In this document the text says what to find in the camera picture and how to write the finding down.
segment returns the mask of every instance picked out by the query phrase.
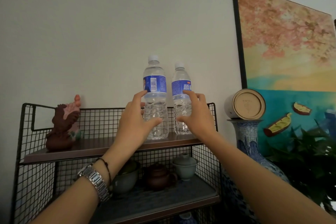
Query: boat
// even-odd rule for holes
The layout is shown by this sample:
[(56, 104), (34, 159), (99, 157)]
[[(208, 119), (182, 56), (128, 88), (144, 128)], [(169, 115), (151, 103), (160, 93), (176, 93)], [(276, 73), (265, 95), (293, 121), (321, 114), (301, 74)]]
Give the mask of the boat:
[(310, 113), (312, 112), (312, 110), (309, 107), (301, 105), (298, 102), (295, 102), (293, 104), (293, 110), (299, 115), (310, 115)]
[(264, 128), (264, 133), (268, 137), (275, 136), (289, 127), (291, 124), (291, 112), (288, 112), (285, 116), (281, 117), (276, 122), (269, 125), (267, 128)]

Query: painting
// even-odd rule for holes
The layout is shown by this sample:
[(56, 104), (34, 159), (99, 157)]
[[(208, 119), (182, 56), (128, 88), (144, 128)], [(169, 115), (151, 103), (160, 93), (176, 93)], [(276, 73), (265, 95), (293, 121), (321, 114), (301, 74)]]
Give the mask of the painting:
[(233, 0), (241, 84), (263, 95), (259, 150), (283, 147), (315, 120), (336, 117), (336, 36), (331, 15), (288, 0)]

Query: plastic water bottle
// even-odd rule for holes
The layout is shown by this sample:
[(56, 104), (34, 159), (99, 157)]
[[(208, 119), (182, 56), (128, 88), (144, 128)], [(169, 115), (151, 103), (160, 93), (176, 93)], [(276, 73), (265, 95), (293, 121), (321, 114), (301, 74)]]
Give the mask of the plastic water bottle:
[(174, 120), (175, 133), (178, 135), (191, 134), (188, 126), (184, 122), (176, 120), (178, 116), (191, 115), (191, 101), (187, 94), (183, 94), (183, 90), (191, 90), (191, 81), (187, 72), (184, 70), (184, 64), (177, 62), (175, 64), (175, 73), (171, 83), (171, 90), (174, 100)]
[(160, 117), (163, 120), (162, 123), (152, 129), (147, 139), (166, 138), (169, 134), (166, 76), (156, 55), (148, 57), (148, 67), (143, 73), (143, 89), (147, 90), (145, 113), (143, 115), (145, 120), (153, 117)]

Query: wooden shelf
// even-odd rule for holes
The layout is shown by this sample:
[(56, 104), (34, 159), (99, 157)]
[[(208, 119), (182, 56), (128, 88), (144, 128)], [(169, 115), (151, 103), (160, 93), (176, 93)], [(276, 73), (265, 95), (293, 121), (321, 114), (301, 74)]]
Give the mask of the wooden shelf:
[(220, 202), (216, 190), (194, 175), (162, 191), (137, 186), (97, 208), (90, 224), (144, 223)]
[[(72, 158), (85, 158), (103, 155), (113, 144), (114, 137), (82, 139), (76, 141), (69, 150), (49, 152), (46, 148), (27, 154), (23, 164), (54, 162)], [(138, 151), (170, 147), (183, 147), (202, 144), (194, 135), (177, 135), (170, 132), (166, 139), (147, 140)]]

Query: black metal wire rack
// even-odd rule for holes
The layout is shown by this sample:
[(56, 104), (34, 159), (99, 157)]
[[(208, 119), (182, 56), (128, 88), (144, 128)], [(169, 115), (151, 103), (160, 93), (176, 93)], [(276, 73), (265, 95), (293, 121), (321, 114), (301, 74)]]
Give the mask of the black metal wire rack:
[[(215, 104), (208, 104), (217, 129)], [(22, 106), (19, 143), (15, 165), (14, 188), (12, 195), (11, 223), (25, 224), (34, 219), (49, 203), (64, 192), (84, 165), (97, 156), (68, 159), (48, 163), (25, 164), (24, 156), (44, 148), (45, 137), (51, 128), (36, 128), (36, 109), (55, 109), (54, 107), (28, 104)], [(124, 108), (81, 109), (78, 125), (84, 131), (84, 140), (90, 138), (113, 137)], [(168, 107), (169, 131), (174, 131), (173, 107)], [(204, 145), (176, 148), (153, 149), (136, 152), (132, 158), (143, 167), (160, 162), (173, 171), (172, 159), (182, 152), (199, 159), (196, 174), (209, 185), (221, 191), (221, 166), (212, 152)], [(215, 223), (215, 207), (207, 206), (192, 211), (198, 223)], [(159, 220), (170, 223), (171, 218)]]

